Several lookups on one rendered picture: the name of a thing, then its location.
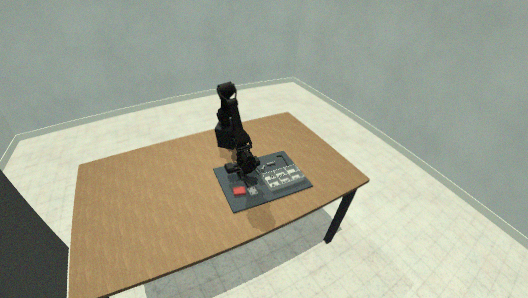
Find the white divided parts tray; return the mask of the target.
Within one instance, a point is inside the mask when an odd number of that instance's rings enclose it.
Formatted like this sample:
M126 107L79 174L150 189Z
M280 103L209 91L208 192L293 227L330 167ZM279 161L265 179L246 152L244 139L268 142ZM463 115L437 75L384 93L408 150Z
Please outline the white divided parts tray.
M284 175L278 176L278 175L283 174L283 173L284 173ZM272 179L270 179L270 175L273 175ZM299 176L301 176L301 177L299 177ZM293 179L295 177L299 177L299 178ZM289 181L284 182L284 183L282 182L282 181L285 181L287 179L289 179ZM277 170L273 170L273 171L270 171L270 172L267 172L267 173L263 173L262 180L264 181L264 183L266 184L266 186L268 187L268 189L271 192L271 191L274 191L274 190L277 190L277 189L280 189L280 188L283 188L283 187L286 187L286 186L289 186L289 185L292 185L292 184L295 184L295 183L303 181L304 180L304 175L295 166L295 164L293 164L293 165L290 165L290 166L287 166L287 167L283 167L283 168L280 168L280 169L277 169ZM272 186L273 183L276 184L276 185Z

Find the white mounting bracket with four holes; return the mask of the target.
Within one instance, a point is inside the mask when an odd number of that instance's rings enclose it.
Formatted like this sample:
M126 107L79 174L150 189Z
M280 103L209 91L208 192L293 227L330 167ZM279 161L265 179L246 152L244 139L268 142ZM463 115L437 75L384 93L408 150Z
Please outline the white mounting bracket with four holes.
M247 192L251 198L258 196L258 192L255 187L248 188Z

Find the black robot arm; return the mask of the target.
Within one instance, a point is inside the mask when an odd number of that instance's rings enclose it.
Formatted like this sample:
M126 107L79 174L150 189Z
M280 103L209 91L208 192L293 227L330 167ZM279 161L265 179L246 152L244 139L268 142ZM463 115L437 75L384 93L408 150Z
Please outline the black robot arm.
M239 167L242 167L244 174L252 173L252 171L256 169L256 159L250 151L252 148L252 141L250 136L243 129L237 98L235 97L230 99L230 97L234 95L234 92L236 96L237 89L234 83L231 82L217 85L216 89L220 94L219 98L221 100L221 107L218 109L218 113L216 113L216 115L218 114L217 118L220 121L219 123L222 129L231 127L233 124L233 143L237 150L237 155L242 159L242 161L239 163ZM230 117L232 124L230 122ZM249 144L247 145L248 142Z

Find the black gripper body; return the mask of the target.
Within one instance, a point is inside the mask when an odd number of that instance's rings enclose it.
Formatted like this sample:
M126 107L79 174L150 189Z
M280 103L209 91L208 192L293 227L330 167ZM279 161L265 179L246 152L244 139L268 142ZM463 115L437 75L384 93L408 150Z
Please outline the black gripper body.
M237 155L237 153L236 153L236 155ZM254 156L254 158L256 159L256 162L255 162L255 163L256 163L256 166L259 166L259 165L260 165L260 160L258 159L257 156ZM237 161L237 160L238 160L238 161ZM238 171L238 170L239 170L239 168L240 168L240 167L239 167L239 163L242 161L241 157L239 157L239 156L237 155L237 159L236 159L236 161L237 161L237 163L235 163L235 164L232 164L232 162L230 162L230 163L226 163L226 164L224 165L224 167L225 167L225 169L226 169L226 171L227 171L228 174L234 173L235 171Z

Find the salmon-red block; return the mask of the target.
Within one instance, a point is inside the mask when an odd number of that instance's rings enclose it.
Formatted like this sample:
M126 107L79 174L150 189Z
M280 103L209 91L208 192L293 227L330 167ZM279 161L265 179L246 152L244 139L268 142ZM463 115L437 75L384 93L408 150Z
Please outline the salmon-red block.
M233 188L234 196L246 195L245 186L244 187L235 187Z

